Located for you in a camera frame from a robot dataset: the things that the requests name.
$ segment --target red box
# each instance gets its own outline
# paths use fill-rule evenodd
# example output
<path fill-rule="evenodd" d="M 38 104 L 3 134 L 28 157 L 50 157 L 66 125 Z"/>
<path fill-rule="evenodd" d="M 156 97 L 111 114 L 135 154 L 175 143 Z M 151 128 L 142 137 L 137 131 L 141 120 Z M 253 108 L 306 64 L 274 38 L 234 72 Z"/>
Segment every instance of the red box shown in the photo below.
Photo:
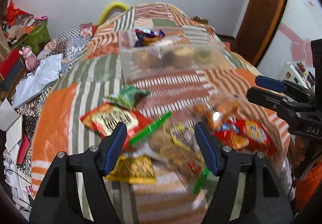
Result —
<path fill-rule="evenodd" d="M 8 54 L 7 58 L 0 63 L 0 80 L 4 80 L 5 78 L 7 78 L 8 74 L 10 73 L 14 64 L 17 62 L 19 58 L 19 50 L 14 49 Z"/>

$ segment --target bolt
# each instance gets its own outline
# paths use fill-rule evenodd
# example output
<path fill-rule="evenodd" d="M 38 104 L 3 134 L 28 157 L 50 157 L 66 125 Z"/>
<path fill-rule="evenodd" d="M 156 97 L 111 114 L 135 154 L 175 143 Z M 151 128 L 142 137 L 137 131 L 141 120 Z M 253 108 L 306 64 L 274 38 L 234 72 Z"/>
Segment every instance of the bolt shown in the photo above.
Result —
<path fill-rule="evenodd" d="M 63 151 L 60 151 L 59 153 L 57 153 L 58 158 L 62 158 L 64 156 L 65 156 L 65 153 Z"/>
<path fill-rule="evenodd" d="M 230 146 L 223 146 L 223 151 L 226 151 L 226 152 L 231 152 L 231 147 Z"/>
<path fill-rule="evenodd" d="M 259 158 L 261 158 L 261 159 L 262 159 L 262 158 L 265 158 L 265 154 L 264 154 L 263 152 L 261 152 L 261 151 L 260 151 L 260 152 L 258 152 L 258 153 L 257 153 L 257 157 L 259 157 Z"/>
<path fill-rule="evenodd" d="M 99 149 L 99 147 L 97 146 L 97 145 L 93 145 L 93 146 L 91 146 L 90 147 L 90 151 L 91 152 L 95 152 L 95 151 L 97 151 Z"/>

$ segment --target pink figurine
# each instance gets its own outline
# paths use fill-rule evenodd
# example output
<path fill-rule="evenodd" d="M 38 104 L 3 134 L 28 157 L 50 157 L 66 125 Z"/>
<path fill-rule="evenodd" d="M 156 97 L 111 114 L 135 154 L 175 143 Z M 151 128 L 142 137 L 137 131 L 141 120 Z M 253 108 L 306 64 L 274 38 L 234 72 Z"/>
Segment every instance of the pink figurine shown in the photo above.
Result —
<path fill-rule="evenodd" d="M 26 60 L 25 64 L 28 71 L 33 71 L 39 65 L 39 60 L 37 60 L 36 55 L 32 52 L 30 46 L 22 47 L 22 51 L 19 51 L 20 55 Z"/>

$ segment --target green storage box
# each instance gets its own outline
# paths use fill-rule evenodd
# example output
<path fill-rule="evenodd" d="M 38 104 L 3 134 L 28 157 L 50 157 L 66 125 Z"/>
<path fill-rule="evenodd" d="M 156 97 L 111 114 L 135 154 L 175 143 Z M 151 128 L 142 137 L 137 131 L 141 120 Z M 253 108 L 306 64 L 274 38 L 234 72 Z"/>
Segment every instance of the green storage box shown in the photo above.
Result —
<path fill-rule="evenodd" d="M 42 21 L 27 34 L 24 45 L 30 46 L 33 49 L 33 53 L 38 55 L 48 42 L 50 42 L 50 36 L 46 22 Z"/>

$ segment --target striped fabric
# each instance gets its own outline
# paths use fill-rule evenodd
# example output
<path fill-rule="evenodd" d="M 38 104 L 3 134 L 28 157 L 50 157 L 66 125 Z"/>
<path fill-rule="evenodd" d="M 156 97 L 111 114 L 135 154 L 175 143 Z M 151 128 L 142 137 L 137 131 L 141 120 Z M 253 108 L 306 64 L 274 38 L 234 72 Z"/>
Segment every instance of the striped fabric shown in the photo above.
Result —
<path fill-rule="evenodd" d="M 134 27 L 153 27 L 152 20 L 175 23 L 194 43 L 210 44 L 220 41 L 212 27 L 191 21 L 181 10 L 166 3 L 140 4 L 97 28 L 83 59 L 77 58 L 69 73 L 51 89 L 39 117 L 32 156 L 32 183 L 34 194 L 59 151 L 81 153 L 99 136 L 85 128 L 79 117 L 102 103 L 103 96 L 119 93 L 123 83 L 119 56 L 119 34 Z M 241 95 L 254 85 L 254 76 L 229 52 L 216 56 L 220 70 L 191 70 L 146 77 L 134 81 L 139 88 L 151 89 L 138 110 L 147 117 L 156 118 L 168 110 L 178 121 L 188 120 L 187 109 L 200 101 L 207 101 L 217 88 Z M 278 147 L 281 156 L 274 158 L 275 168 L 282 162 L 289 135 L 286 124 L 272 111 L 243 106 L 240 117 L 254 114 L 260 120 Z M 154 165 L 156 185 L 129 185 L 104 181 L 108 194 L 122 223 L 125 224 L 199 224 L 218 182 L 209 179 L 199 194 L 192 194 L 191 186 L 182 176 Z M 77 185 L 83 215 L 92 219 L 86 199 L 83 178 L 77 175 Z"/>

